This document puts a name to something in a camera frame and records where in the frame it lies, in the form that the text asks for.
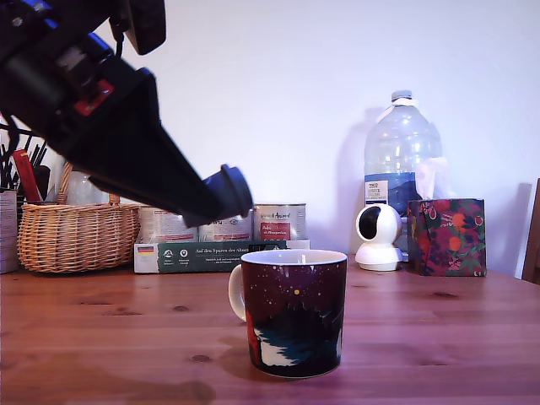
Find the german flag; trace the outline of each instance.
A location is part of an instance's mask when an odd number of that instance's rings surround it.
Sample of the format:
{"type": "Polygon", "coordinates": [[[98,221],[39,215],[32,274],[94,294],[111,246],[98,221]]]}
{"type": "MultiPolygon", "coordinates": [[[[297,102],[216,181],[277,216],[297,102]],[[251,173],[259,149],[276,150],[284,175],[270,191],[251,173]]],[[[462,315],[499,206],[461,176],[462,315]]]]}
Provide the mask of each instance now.
{"type": "Polygon", "coordinates": [[[137,254],[138,255],[153,255],[154,247],[153,246],[138,246],[137,254]]]}

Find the wicker basket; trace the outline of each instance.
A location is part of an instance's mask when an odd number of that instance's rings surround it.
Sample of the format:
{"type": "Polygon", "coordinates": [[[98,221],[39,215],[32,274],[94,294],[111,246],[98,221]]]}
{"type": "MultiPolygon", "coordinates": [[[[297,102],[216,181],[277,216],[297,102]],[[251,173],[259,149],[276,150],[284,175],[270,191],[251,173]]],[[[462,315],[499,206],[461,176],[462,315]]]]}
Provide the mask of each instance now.
{"type": "Polygon", "coordinates": [[[23,206],[19,259],[30,271],[85,272],[133,260],[138,205],[120,205],[120,198],[112,194],[109,204],[65,205],[72,168],[64,168],[59,205],[23,206]]]}

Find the mug handle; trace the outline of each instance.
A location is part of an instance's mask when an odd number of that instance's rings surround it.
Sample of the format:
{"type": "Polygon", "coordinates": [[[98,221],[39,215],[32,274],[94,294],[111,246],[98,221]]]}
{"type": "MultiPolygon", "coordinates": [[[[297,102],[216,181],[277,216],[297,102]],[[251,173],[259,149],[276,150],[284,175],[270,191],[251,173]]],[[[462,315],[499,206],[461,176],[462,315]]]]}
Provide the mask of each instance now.
{"type": "Polygon", "coordinates": [[[229,277],[229,302],[235,314],[246,321],[246,304],[242,297],[242,265],[235,267],[229,277]]]}

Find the white camera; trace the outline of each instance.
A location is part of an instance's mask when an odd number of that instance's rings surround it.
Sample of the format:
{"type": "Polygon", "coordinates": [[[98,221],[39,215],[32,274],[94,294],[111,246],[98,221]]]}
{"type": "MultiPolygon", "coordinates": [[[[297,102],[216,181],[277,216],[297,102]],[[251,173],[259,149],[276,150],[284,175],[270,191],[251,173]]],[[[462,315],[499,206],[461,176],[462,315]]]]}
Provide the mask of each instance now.
{"type": "Polygon", "coordinates": [[[390,205],[366,206],[356,217],[356,233],[364,241],[356,253],[356,262],[365,270],[396,270],[403,254],[393,243],[401,232],[401,218],[390,205]]]}

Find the floral pattern bag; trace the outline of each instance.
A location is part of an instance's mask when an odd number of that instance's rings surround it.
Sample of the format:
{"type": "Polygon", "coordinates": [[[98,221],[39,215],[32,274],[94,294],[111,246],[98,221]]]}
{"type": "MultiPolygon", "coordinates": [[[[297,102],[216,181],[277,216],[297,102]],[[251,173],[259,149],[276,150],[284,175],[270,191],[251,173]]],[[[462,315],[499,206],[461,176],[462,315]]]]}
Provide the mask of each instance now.
{"type": "Polygon", "coordinates": [[[424,276],[485,276],[483,200],[408,203],[409,264],[424,276]]]}

